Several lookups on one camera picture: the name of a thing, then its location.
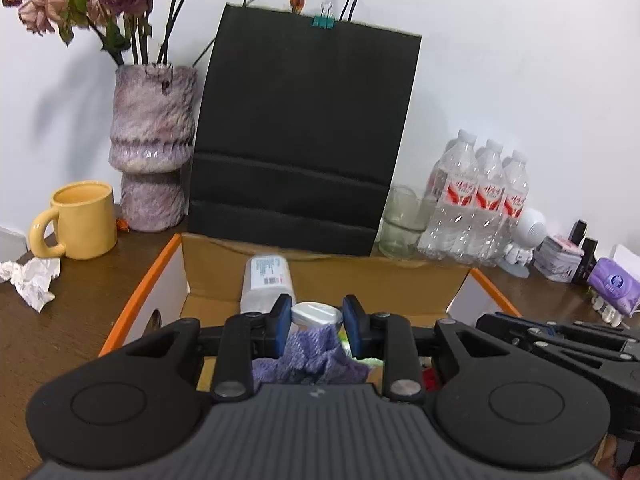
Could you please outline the small printed tin box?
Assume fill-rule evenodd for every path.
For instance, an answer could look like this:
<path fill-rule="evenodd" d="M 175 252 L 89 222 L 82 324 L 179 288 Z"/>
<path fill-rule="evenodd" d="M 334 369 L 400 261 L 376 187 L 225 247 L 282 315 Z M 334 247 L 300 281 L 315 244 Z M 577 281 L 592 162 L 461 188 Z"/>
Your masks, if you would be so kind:
<path fill-rule="evenodd" d="M 569 283 L 582 258 L 582 250 L 562 236 L 547 236 L 534 250 L 533 266 L 552 282 Z"/>

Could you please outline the water bottle middle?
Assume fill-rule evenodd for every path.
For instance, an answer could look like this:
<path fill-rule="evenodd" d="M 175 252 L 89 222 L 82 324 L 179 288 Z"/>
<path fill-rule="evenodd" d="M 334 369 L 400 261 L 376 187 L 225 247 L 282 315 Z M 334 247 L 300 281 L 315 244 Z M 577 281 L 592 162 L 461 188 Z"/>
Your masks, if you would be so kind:
<path fill-rule="evenodd" d="M 488 140 L 477 152 L 478 180 L 474 196 L 474 216 L 466 254 L 473 261 L 488 258 L 489 249 L 498 231 L 504 193 L 504 175 L 501 160 L 503 146 Z"/>

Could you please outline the yellow ceramic mug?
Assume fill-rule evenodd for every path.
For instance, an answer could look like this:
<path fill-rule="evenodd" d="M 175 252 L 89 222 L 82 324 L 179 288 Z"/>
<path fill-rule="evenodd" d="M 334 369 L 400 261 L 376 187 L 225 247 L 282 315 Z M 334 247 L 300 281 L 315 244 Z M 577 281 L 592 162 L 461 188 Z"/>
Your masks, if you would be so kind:
<path fill-rule="evenodd" d="M 110 252 L 117 243 L 113 188 L 100 181 L 63 186 L 38 214 L 28 233 L 37 258 L 89 260 Z"/>

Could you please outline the water bottle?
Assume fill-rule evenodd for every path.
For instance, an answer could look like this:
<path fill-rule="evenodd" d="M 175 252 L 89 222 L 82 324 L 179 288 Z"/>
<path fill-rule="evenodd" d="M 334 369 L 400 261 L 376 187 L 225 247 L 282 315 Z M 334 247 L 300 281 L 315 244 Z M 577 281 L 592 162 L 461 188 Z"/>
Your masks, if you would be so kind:
<path fill-rule="evenodd" d="M 489 249 L 498 231 L 504 193 L 504 175 L 501 160 L 503 146 L 488 140 L 477 152 L 478 180 L 474 196 L 474 216 L 466 254 L 473 261 L 488 258 Z"/>
<path fill-rule="evenodd" d="M 427 258 L 452 257 L 469 234 L 478 185 L 475 141 L 475 134 L 460 129 L 430 174 L 423 199 L 426 229 L 418 243 Z"/>
<path fill-rule="evenodd" d="M 506 245 L 512 240 L 512 230 L 520 220 L 529 191 L 526 162 L 526 156 L 514 150 L 509 160 L 503 165 L 502 220 L 492 248 L 492 263 L 498 263 L 502 258 Z"/>

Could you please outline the clear glass cup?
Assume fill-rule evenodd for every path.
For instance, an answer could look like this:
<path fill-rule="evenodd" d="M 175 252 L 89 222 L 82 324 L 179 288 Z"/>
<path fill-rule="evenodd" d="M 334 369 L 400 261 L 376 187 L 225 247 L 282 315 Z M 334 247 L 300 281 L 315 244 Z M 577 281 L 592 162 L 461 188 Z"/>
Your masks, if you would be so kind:
<path fill-rule="evenodd" d="M 378 249 L 390 258 L 413 256 L 435 209 L 435 202 L 405 185 L 393 185 L 383 211 Z"/>

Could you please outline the white plastic bottle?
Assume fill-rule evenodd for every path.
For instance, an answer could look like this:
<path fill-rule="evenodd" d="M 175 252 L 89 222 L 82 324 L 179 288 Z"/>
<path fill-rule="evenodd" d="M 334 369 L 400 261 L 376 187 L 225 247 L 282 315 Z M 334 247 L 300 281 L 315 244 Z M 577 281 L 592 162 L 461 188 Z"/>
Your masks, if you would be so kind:
<path fill-rule="evenodd" d="M 282 295 L 295 302 L 288 260 L 280 255 L 257 255 L 245 265 L 240 312 L 268 313 Z"/>

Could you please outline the water bottle left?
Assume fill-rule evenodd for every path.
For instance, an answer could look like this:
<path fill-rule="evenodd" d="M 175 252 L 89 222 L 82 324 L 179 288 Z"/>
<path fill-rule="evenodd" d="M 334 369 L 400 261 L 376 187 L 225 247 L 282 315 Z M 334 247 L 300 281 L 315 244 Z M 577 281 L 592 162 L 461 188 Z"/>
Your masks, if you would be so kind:
<path fill-rule="evenodd" d="M 475 141 L 475 134 L 460 129 L 430 174 L 423 199 L 426 229 L 418 243 L 427 258 L 452 257 L 469 234 L 478 185 Z"/>

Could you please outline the purple tissue pack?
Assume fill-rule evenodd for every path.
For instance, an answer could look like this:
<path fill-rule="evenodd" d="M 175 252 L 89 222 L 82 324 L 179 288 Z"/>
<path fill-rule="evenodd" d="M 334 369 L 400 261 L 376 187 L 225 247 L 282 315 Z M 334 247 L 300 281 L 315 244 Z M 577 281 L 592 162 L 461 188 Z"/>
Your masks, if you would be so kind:
<path fill-rule="evenodd" d="M 623 316 L 630 318 L 639 307 L 639 281 L 609 258 L 598 260 L 587 283 Z"/>

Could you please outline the crumpled white tissue left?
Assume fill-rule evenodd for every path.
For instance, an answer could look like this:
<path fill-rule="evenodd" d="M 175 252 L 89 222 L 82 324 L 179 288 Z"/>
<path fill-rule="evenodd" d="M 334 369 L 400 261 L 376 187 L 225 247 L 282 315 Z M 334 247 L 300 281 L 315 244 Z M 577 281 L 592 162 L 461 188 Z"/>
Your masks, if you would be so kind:
<path fill-rule="evenodd" d="M 51 283 L 60 276 L 59 258 L 31 258 L 25 264 L 13 261 L 1 263 L 1 281 L 9 282 L 26 304 L 40 313 L 54 299 Z"/>

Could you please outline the black paper bag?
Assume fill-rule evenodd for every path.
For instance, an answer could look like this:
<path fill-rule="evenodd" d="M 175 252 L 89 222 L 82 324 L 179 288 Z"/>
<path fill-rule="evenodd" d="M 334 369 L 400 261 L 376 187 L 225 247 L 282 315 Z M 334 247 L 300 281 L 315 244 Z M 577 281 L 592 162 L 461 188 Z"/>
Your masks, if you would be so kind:
<path fill-rule="evenodd" d="M 189 230 L 367 255 L 420 45 L 393 29 L 226 6 L 198 118 Z"/>

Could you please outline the black lipstick tubes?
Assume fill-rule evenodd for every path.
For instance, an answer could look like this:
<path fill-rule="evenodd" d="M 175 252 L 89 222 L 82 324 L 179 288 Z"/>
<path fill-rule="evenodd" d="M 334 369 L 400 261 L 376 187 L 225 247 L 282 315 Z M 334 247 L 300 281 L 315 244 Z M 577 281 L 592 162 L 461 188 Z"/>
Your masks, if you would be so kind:
<path fill-rule="evenodd" d="M 587 235 L 588 224 L 577 220 L 570 231 L 570 241 L 582 250 L 582 258 L 573 276 L 572 283 L 576 286 L 586 286 L 589 275 L 596 264 L 596 249 L 598 241 Z"/>

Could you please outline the silver round tin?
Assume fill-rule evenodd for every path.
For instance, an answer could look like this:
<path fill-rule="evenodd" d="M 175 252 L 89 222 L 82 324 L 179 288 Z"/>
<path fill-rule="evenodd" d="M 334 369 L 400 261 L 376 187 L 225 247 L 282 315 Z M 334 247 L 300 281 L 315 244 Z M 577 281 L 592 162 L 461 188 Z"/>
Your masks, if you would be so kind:
<path fill-rule="evenodd" d="M 300 330 L 315 330 L 324 326 L 339 328 L 343 323 L 340 309 L 322 302 L 303 301 L 291 309 L 292 322 Z"/>

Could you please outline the purple woven drawstring pouch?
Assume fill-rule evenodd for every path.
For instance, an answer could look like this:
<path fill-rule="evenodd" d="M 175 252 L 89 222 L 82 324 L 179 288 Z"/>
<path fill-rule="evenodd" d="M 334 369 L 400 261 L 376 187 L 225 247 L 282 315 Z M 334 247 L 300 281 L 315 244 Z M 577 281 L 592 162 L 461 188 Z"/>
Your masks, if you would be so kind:
<path fill-rule="evenodd" d="M 278 385 L 358 385 L 370 368 L 349 356 L 334 325 L 302 330 L 288 337 L 282 356 L 256 359 L 254 388 Z"/>

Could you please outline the white astronaut figurine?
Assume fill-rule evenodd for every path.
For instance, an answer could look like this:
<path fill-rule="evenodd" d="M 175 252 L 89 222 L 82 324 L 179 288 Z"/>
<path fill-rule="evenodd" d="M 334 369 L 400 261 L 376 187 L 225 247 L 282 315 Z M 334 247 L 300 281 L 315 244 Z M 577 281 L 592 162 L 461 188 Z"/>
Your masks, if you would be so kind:
<path fill-rule="evenodd" d="M 533 252 L 547 237 L 547 223 L 537 209 L 525 207 L 520 220 L 511 229 L 511 240 L 506 244 L 499 266 L 516 278 L 529 277 L 529 263 Z"/>

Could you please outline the water bottle right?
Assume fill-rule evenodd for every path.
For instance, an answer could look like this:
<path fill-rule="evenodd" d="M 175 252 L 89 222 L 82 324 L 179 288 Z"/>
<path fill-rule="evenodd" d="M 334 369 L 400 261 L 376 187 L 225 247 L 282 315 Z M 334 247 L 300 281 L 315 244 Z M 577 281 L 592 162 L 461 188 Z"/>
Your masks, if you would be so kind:
<path fill-rule="evenodd" d="M 526 156 L 514 150 L 509 160 L 503 165 L 502 220 L 492 248 L 492 263 L 498 263 L 502 258 L 506 245 L 512 240 L 512 230 L 520 220 L 529 191 L 526 162 Z"/>

